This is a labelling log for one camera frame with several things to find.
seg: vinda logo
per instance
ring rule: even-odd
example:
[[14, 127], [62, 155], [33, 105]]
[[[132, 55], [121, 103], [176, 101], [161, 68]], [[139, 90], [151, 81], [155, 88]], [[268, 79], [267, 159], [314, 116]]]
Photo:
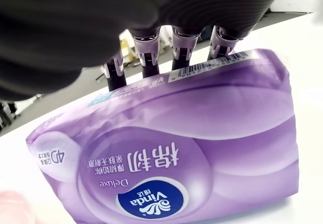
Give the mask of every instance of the vinda logo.
[[177, 186], [174, 186], [168, 181], [150, 180], [124, 194], [119, 194], [117, 203], [129, 214], [145, 219], [174, 215], [184, 209], [188, 202], [185, 187], [177, 183]]

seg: barcode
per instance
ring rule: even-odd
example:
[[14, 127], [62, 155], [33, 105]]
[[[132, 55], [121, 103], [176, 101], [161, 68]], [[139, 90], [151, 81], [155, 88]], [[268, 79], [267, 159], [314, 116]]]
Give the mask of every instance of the barcode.
[[186, 68], [171, 71], [168, 82], [174, 82], [180, 79], [191, 77], [203, 72], [216, 69], [222, 66], [234, 64], [243, 60], [258, 59], [259, 56], [254, 50], [238, 52], [232, 55], [213, 59], [204, 63], [195, 64]]

